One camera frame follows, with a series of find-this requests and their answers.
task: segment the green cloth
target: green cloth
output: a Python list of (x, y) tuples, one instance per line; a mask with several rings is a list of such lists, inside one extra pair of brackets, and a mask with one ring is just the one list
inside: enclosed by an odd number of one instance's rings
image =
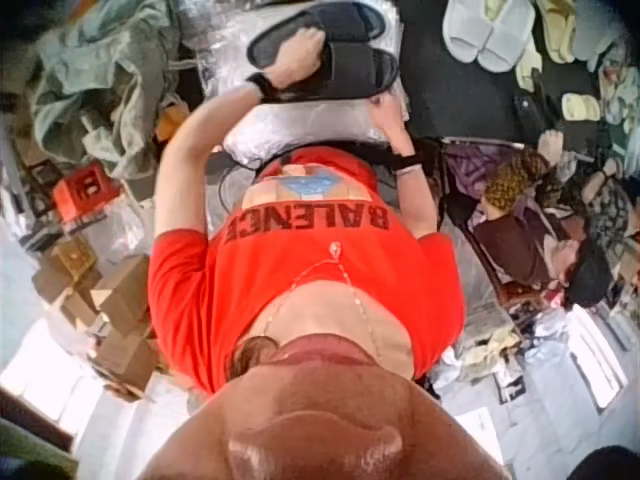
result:
[(62, 162), (97, 158), (116, 178), (149, 174), (158, 105), (177, 83), (167, 64), (179, 41), (171, 0), (103, 0), (47, 33), (32, 100), (38, 144)]

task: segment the necklace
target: necklace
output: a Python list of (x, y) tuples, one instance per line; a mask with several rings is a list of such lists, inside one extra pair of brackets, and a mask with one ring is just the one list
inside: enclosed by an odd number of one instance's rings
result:
[(349, 277), (349, 274), (347, 273), (347, 271), (344, 268), (344, 265), (342, 265), (342, 262), (340, 261), (340, 255), (342, 254), (342, 245), (340, 245), (340, 242), (331, 242), (331, 244), (329, 245), (329, 253), (331, 255), (330, 258), (326, 258), (324, 260), (320, 260), (319, 262), (314, 263), (293, 280), (293, 283), (291, 284), (291, 287), (289, 287), (289, 290), (287, 290), (287, 292), (281, 296), (280, 301), (278, 302), (278, 305), (273, 310), (273, 313), (269, 314), (269, 316), (267, 317), (267, 322), (264, 325), (264, 331), (262, 332), (262, 335), (265, 337), (267, 336), (267, 331), (269, 330), (269, 326), (271, 326), (273, 319), (280, 312), (280, 309), (282, 308), (282, 305), (284, 304), (285, 300), (289, 298), (291, 293), (293, 293), (293, 291), (298, 287), (298, 282), (300, 282), (300, 280), (302, 280), (304, 277), (309, 275), (311, 271), (318, 268), (320, 265), (335, 265), (340, 269), (340, 272), (342, 273), (342, 276), (344, 277), (346, 284), (349, 285), (349, 288), (351, 289), (351, 294), (353, 295), (354, 303), (358, 308), (358, 311), (360, 312), (360, 316), (362, 317), (362, 319), (364, 320), (367, 326), (367, 331), (369, 332), (369, 337), (371, 338), (371, 344), (373, 345), (373, 350), (375, 352), (376, 359), (378, 360), (378, 362), (380, 362), (380, 349), (378, 348), (378, 343), (376, 342), (375, 336), (373, 335), (373, 328), (371, 327), (371, 321), (369, 320), (367, 312), (364, 309), (362, 300), (358, 297), (356, 293), (356, 289), (351, 283), (351, 278)]

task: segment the black mat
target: black mat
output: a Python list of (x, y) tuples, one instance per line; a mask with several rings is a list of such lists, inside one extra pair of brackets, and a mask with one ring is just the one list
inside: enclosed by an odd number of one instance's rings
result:
[[(399, 0), (405, 24), (400, 72), (410, 99), (409, 130), (417, 137), (484, 137), (523, 141), (513, 107), (518, 84), (513, 71), (494, 74), (477, 62), (463, 64), (448, 52), (442, 39), (447, 0)], [(595, 77), (584, 64), (558, 65), (546, 57), (542, 22), (537, 14), (534, 37), (543, 54), (547, 93), (566, 92), (598, 97)], [(566, 148), (589, 153), (594, 122), (574, 122), (566, 128)]]

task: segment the black hat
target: black hat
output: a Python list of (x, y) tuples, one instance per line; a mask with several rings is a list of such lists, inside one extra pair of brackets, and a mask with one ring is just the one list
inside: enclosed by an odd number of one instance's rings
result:
[(605, 297), (612, 282), (613, 275), (605, 251), (587, 238), (578, 249), (573, 274), (564, 293), (565, 307), (578, 304), (589, 308), (596, 305)]

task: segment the black wristband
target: black wristband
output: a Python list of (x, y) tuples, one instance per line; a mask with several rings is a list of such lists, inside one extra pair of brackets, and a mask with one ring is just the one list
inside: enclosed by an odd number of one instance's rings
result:
[(393, 173), (413, 165), (422, 165), (422, 157), (418, 154), (413, 154), (410, 157), (403, 157), (401, 155), (394, 155), (394, 157), (393, 165), (391, 165)]
[(246, 81), (253, 83), (256, 87), (258, 87), (258, 90), (260, 90), (260, 93), (262, 93), (262, 101), (275, 98), (276, 93), (278, 92), (278, 90), (276, 90), (276, 87), (273, 86), (271, 81), (262, 72), (252, 73), (247, 77)]

